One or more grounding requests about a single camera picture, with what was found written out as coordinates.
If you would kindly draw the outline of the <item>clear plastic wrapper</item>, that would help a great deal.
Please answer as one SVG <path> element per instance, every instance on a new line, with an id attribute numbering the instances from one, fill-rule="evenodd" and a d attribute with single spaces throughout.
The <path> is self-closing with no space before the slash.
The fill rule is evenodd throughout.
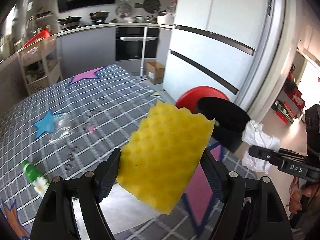
<path id="1" fill-rule="evenodd" d="M 48 143 L 50 145 L 61 144 L 73 134 L 73 122 L 70 113 L 54 115 L 54 130 L 50 132 Z"/>

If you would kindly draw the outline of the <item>cream plastic storage trolley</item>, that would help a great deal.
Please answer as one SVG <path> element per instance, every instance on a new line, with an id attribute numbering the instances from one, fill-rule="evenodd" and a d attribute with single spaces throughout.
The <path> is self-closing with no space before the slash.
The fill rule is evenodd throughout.
<path id="1" fill-rule="evenodd" d="M 57 57 L 55 35 L 40 39 L 20 49 L 17 55 L 29 95 L 63 80 Z"/>

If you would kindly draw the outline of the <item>brown cardboard box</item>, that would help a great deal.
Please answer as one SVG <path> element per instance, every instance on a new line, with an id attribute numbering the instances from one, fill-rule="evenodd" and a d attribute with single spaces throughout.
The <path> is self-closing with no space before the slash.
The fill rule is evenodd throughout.
<path id="1" fill-rule="evenodd" d="M 165 66 L 157 61 L 146 63 L 146 76 L 154 85 L 163 83 Z"/>

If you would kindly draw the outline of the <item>white tissue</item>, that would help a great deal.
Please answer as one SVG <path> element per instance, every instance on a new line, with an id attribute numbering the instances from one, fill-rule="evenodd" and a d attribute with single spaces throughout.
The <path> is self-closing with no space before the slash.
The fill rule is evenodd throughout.
<path id="1" fill-rule="evenodd" d="M 249 146 L 259 146 L 274 151 L 280 149 L 280 139 L 264 133 L 263 124 L 255 120 L 249 120 L 246 124 L 241 140 Z M 241 164 L 253 172 L 264 172 L 264 174 L 268 174 L 271 167 L 269 162 L 250 156 L 248 150 L 244 152 Z"/>

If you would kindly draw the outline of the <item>white stick vacuum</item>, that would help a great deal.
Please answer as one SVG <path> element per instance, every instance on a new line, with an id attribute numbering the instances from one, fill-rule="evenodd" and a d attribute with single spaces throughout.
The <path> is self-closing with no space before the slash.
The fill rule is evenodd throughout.
<path id="1" fill-rule="evenodd" d="M 145 47 L 145 41 L 146 41 L 146 30 L 147 27 L 144 29 L 144 44 L 143 47 Z M 123 61 L 116 61 L 120 64 L 122 68 L 124 68 L 126 71 L 128 71 L 133 76 L 138 76 L 141 79 L 145 79 L 145 70 L 144 70 L 144 61 L 146 59 L 154 59 L 154 58 L 145 58 L 144 57 L 144 49 L 142 52 L 142 58 L 141 59 L 133 59 L 133 60 L 123 60 Z"/>

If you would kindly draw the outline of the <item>black trash bin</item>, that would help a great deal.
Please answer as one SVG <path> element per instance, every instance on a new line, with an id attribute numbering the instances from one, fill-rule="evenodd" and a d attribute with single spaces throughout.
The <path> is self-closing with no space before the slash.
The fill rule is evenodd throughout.
<path id="1" fill-rule="evenodd" d="M 196 113 L 215 120 L 212 137 L 232 153 L 242 144 L 242 133 L 249 115 L 236 104 L 221 98 L 204 97 L 197 101 Z"/>

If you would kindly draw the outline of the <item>checked grey blue tablecloth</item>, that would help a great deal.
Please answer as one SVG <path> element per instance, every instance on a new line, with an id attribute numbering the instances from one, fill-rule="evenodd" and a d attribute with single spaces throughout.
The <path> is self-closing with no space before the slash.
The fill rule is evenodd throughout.
<path id="1" fill-rule="evenodd" d="M 160 96 L 152 85 L 111 65 L 97 71 L 95 79 L 65 79 L 15 100 L 12 71 L 1 70 L 1 227 L 11 228 L 16 239 L 29 239 L 42 198 L 23 173 L 22 161 L 47 179 L 78 178 L 123 146 Z M 59 113 L 71 114 L 73 134 L 50 145 Z M 208 239 L 222 204 L 210 199 L 200 213 L 188 205 L 182 197 L 171 214 L 162 215 L 119 185 L 100 204 L 116 239 Z"/>

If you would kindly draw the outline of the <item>dark cooking pot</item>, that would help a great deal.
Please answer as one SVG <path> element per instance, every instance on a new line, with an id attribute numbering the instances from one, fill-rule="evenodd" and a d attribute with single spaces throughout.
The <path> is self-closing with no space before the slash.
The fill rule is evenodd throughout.
<path id="1" fill-rule="evenodd" d="M 104 24 L 108 15 L 109 15 L 108 11 L 100 11 L 100 10 L 89 14 L 93 25 Z"/>

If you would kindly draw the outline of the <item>green cap white bottle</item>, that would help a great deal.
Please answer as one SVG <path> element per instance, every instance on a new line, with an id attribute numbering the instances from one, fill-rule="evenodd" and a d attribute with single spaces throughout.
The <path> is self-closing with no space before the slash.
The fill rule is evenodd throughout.
<path id="1" fill-rule="evenodd" d="M 22 161 L 22 170 L 36 193 L 43 198 L 49 187 L 48 179 L 29 161 Z"/>

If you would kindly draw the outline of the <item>black wok on stove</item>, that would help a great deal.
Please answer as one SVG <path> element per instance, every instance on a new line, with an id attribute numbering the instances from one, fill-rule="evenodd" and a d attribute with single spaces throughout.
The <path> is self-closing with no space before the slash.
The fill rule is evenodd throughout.
<path id="1" fill-rule="evenodd" d="M 70 30 L 77 28 L 80 24 L 81 17 L 79 16 L 68 16 L 64 19 L 58 19 L 57 23 L 60 25 L 61 30 Z"/>

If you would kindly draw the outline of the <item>white refrigerator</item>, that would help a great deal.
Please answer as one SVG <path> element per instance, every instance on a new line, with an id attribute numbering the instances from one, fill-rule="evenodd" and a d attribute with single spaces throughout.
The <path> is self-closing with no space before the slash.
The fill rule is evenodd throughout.
<path id="1" fill-rule="evenodd" d="M 249 110 L 271 66 L 285 0 L 177 0 L 163 88 L 215 88 Z"/>

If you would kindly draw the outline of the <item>red plastic basket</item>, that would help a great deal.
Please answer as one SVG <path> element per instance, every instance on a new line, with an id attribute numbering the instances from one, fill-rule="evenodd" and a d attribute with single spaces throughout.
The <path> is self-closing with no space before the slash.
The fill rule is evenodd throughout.
<path id="1" fill-rule="evenodd" d="M 47 29 L 44 29 L 44 30 L 40 31 L 38 34 L 36 34 L 33 38 L 31 38 L 23 47 L 25 48 L 25 47 L 37 42 L 38 40 L 48 38 L 49 36 L 50 36 L 50 32 Z"/>

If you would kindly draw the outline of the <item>yellow foam sponge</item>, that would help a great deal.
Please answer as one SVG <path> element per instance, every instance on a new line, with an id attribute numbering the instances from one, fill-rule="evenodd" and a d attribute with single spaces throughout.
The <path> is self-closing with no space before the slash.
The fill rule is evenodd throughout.
<path id="1" fill-rule="evenodd" d="M 212 136 L 214 120 L 158 100 L 121 148 L 117 183 L 156 211 L 170 214 Z"/>

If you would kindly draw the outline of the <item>black built-in oven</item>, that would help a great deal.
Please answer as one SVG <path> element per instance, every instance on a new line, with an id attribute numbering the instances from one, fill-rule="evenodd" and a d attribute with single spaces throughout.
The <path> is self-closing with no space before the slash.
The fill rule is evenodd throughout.
<path id="1" fill-rule="evenodd" d="M 116 28 L 116 61 L 141 59 L 144 49 L 145 58 L 155 58 L 159 42 L 159 29 L 146 28 L 144 44 L 144 27 Z"/>

